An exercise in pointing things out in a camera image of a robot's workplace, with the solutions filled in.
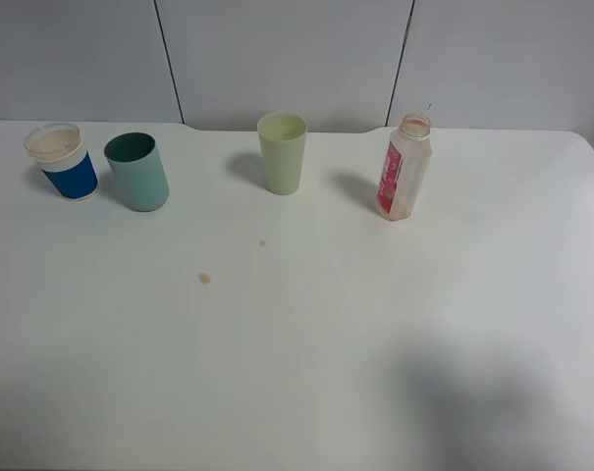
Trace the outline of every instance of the bottle label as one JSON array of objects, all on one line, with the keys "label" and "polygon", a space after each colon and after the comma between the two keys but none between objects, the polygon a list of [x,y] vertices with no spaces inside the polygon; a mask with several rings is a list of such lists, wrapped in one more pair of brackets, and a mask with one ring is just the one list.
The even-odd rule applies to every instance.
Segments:
[{"label": "bottle label", "polygon": [[393,142],[391,142],[388,147],[388,153],[386,154],[382,179],[379,182],[379,190],[377,191],[377,202],[387,214],[390,214],[393,208],[393,199],[395,199],[395,192],[397,191],[397,180],[399,179],[399,172],[402,169],[403,162],[402,154],[393,145]]}]

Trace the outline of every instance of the plastic bottle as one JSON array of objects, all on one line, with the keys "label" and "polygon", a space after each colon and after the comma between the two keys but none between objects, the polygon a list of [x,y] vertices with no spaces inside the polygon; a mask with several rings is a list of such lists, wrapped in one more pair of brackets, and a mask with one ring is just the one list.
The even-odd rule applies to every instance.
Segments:
[{"label": "plastic bottle", "polygon": [[411,114],[391,133],[377,191],[377,205],[389,221],[405,219],[412,213],[432,156],[430,129],[426,116]]}]

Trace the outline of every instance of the white wall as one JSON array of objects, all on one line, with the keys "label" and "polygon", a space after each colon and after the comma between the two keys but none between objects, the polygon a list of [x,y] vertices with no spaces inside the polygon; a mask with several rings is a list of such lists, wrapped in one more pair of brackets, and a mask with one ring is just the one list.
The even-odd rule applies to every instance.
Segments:
[{"label": "white wall", "polygon": [[594,131],[594,0],[417,0],[390,124]]},{"label": "white wall", "polygon": [[0,0],[0,119],[180,122],[150,0]]},{"label": "white wall", "polygon": [[160,0],[186,123],[254,130],[290,110],[314,131],[384,126],[410,3]]}]

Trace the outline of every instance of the plastic cup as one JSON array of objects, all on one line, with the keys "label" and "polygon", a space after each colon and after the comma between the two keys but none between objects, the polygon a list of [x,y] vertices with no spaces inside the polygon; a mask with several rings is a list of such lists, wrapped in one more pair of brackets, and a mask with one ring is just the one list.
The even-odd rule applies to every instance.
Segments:
[{"label": "plastic cup", "polygon": [[291,113],[271,113],[257,123],[268,189],[275,194],[298,190],[307,122]]},{"label": "plastic cup", "polygon": [[136,211],[154,211],[166,203],[170,188],[155,139],[143,132],[119,135],[104,148],[113,177],[127,205]]},{"label": "plastic cup", "polygon": [[68,123],[49,123],[24,140],[30,158],[66,199],[90,197],[98,187],[79,129]]}]

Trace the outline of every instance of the blue cup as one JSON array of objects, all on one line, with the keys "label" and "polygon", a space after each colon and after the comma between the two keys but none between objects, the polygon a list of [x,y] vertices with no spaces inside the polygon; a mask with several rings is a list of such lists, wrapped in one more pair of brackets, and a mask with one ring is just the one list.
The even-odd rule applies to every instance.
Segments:
[{"label": "blue cup", "polygon": [[105,146],[104,156],[131,209],[154,211],[166,203],[170,188],[151,135],[143,132],[119,135]]},{"label": "blue cup", "polygon": [[28,135],[24,147],[64,198],[85,199],[98,188],[98,178],[76,126],[68,123],[40,126]]}]

